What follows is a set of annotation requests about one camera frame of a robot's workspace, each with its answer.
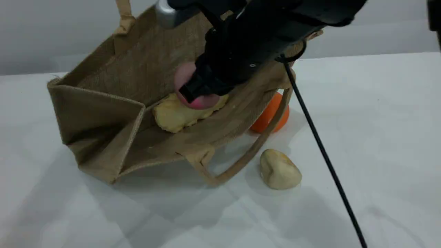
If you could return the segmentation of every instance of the silver metal part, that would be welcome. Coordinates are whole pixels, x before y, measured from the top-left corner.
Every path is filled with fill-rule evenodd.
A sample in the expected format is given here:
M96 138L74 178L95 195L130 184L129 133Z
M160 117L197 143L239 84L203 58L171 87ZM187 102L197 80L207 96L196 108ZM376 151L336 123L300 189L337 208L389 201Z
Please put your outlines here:
M167 0L158 0L156 2L156 18L158 23L166 29L172 29L179 26L199 13L195 6L185 10L176 10L168 4Z

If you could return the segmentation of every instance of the bag handle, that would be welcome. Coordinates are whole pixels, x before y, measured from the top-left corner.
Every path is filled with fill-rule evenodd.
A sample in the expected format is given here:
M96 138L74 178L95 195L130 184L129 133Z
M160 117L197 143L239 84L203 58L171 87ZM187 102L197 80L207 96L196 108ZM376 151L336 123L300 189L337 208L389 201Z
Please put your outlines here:
M115 0L120 14L120 26L115 30L114 35L126 35L134 25L136 18L132 16L130 0Z
M276 128L280 119L285 112L285 109L288 107L289 100L292 95L292 88L285 89L283 91L282 100L280 102L279 108L276 111L273 119L263 131L263 133L259 136L259 138L253 143L253 145L245 152L245 154L236 161L232 166L230 166L227 170L221 173L218 176L213 176L208 170L208 162L214 155L214 148L208 148L202 150L196 154L190 154L185 156L185 158L190 162L190 164L194 167L194 169L207 181L208 184L212 186L218 186L226 181L230 180L233 176L235 176L240 170L242 170L250 161L254 158L260 148L268 139L269 135Z
M113 32L115 55L130 49L139 39L139 25L132 15L130 0L115 0L120 14L120 26Z

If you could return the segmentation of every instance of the white tabletop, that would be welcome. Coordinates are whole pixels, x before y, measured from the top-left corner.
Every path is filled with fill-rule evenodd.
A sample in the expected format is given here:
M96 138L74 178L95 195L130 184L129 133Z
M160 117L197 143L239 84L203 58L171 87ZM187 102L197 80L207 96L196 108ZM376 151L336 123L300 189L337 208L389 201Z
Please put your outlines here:
M439 247L440 54L302 60L295 70L369 247ZM185 162L109 186L80 172L61 144L53 77L0 77L0 247L360 247L295 98L264 147L300 168L295 189L268 189L259 156L218 188ZM214 170L254 139L218 149Z

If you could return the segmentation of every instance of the jute bag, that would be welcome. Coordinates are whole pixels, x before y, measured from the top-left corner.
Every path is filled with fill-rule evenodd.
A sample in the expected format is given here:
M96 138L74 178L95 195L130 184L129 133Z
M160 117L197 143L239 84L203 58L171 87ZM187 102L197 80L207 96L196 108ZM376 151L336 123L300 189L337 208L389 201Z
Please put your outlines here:
M48 83L61 139L79 168L108 183L137 169L186 159L211 185L226 182L258 152L287 108L292 90L282 64L271 61L230 93L211 117L172 134L160 129L152 108L173 91L183 62L203 53L211 27L202 14L173 30L157 25L154 8L137 19L129 0L116 0L120 27L73 71ZM288 55L302 48L296 44ZM249 150L220 175L208 163L215 148L243 134L278 89L281 105Z

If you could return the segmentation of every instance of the orange ball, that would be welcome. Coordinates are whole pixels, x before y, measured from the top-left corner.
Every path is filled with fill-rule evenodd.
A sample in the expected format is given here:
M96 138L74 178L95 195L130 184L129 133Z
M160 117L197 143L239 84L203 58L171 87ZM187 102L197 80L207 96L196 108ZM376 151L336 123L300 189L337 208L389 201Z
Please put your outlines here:
M262 115L260 115L257 121L254 122L254 124L251 126L250 130L256 133L262 133L269 125L270 121L273 119L277 109L279 109L280 102L282 102L282 94L277 92L269 102L266 109L263 111ZM279 131L286 124L288 118L289 118L289 107L286 108L282 118L280 119L279 123L277 124L273 132Z

